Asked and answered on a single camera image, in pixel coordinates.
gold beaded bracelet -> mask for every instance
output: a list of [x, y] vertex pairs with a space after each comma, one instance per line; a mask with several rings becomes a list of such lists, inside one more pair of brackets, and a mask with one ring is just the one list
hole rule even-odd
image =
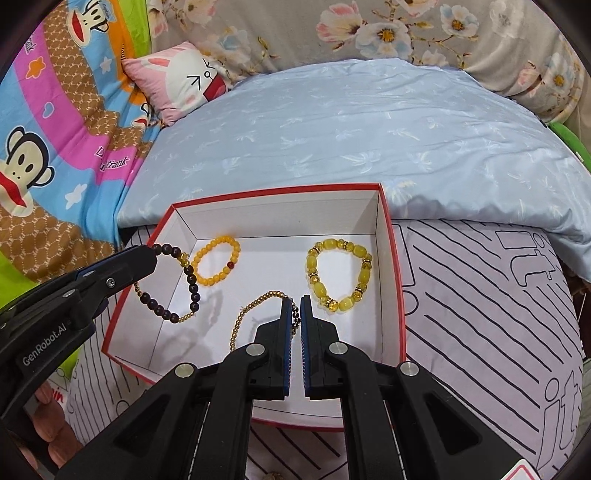
[[[350, 296], [345, 297], [341, 301], [337, 301], [329, 297], [326, 293], [326, 287], [320, 281], [318, 275], [318, 260], [316, 257], [320, 255], [323, 250], [333, 250], [338, 248], [346, 252], [351, 252], [358, 258], [361, 258], [361, 271], [359, 272], [357, 287], [353, 290]], [[327, 308], [330, 312], [340, 310], [345, 312], [353, 307], [355, 303], [361, 301], [363, 294], [368, 288], [369, 278], [371, 276], [371, 261], [373, 257], [368, 253], [367, 249], [362, 245], [355, 245], [353, 242], [348, 242], [340, 238], [327, 238], [323, 242], [316, 242], [312, 248], [308, 250], [308, 257], [306, 258], [306, 267], [308, 270], [308, 278], [312, 285], [314, 294], [320, 300], [320, 305]]]
[[[199, 262], [202, 260], [202, 258], [205, 257], [205, 255], [207, 255], [211, 250], [213, 250], [214, 247], [220, 244], [229, 244], [232, 246], [233, 250], [230, 255], [230, 261], [219, 273], [216, 273], [213, 277], [203, 278], [197, 272], [197, 266], [199, 265]], [[219, 236], [216, 239], [212, 240], [195, 254], [195, 256], [193, 257], [193, 261], [191, 262], [191, 265], [195, 269], [195, 275], [197, 275], [197, 283], [203, 285], [204, 287], [211, 287], [212, 285], [215, 285], [216, 283], [224, 280], [228, 276], [228, 274], [234, 269], [234, 266], [238, 262], [239, 255], [240, 244], [231, 236]]]
[[291, 302], [291, 316], [294, 319], [294, 322], [291, 324], [291, 337], [295, 337], [298, 327], [300, 326], [300, 309], [294, 303], [294, 300], [291, 297], [288, 297], [285, 293], [279, 290], [270, 290], [264, 295], [258, 297], [255, 301], [250, 302], [246, 307], [240, 309], [240, 313], [238, 314], [238, 318], [234, 323], [234, 329], [232, 330], [232, 335], [230, 336], [230, 352], [233, 352], [236, 349], [236, 337], [238, 336], [238, 330], [240, 329], [240, 325], [244, 320], [244, 316], [254, 307], [259, 306], [265, 300], [271, 299], [276, 297], [278, 299], [289, 299]]

floral fabric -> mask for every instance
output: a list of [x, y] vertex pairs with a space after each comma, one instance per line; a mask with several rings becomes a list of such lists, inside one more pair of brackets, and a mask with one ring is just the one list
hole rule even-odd
[[566, 120], [587, 74], [552, 21], [531, 0], [459, 1], [147, 0], [147, 7], [154, 51], [189, 40], [233, 82], [305, 64], [397, 57], [460, 68], [544, 121]]

red warning sticker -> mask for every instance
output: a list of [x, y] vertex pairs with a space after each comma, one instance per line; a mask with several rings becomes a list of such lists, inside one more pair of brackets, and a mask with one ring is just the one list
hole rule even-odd
[[540, 477], [526, 460], [520, 460], [501, 480], [540, 480]]

cartoon monkey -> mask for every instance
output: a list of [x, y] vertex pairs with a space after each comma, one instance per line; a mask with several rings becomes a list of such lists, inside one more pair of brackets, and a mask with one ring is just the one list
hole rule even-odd
[[8, 135], [6, 151], [6, 162], [0, 161], [0, 204], [13, 215], [27, 216], [33, 211], [29, 189], [47, 185], [56, 172], [41, 137], [21, 126]]
[[77, 8], [73, 8], [68, 12], [66, 25], [78, 46], [86, 47], [90, 43], [93, 30], [107, 32], [109, 29], [108, 15], [102, 0], [90, 0], [84, 11], [80, 12]]

dark brown beaded bracelet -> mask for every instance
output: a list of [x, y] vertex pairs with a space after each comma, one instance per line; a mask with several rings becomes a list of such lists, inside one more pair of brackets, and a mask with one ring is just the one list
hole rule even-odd
[[170, 323], [184, 322], [195, 315], [195, 312], [199, 310], [199, 300], [201, 300], [199, 286], [197, 285], [197, 277], [194, 274], [194, 268], [189, 263], [189, 255], [184, 253], [179, 247], [173, 247], [170, 244], [154, 244], [152, 245], [152, 249], [156, 255], [164, 254], [176, 258], [183, 267], [183, 272], [187, 276], [187, 283], [189, 284], [189, 292], [191, 293], [191, 305], [189, 305], [191, 312], [182, 317], [177, 313], [170, 312], [160, 305], [158, 301], [153, 299], [148, 292], [141, 291], [137, 282], [134, 283], [135, 293], [139, 297], [141, 303], [146, 305], [148, 309], [152, 310], [157, 316], [162, 317], [163, 320], [168, 320]]

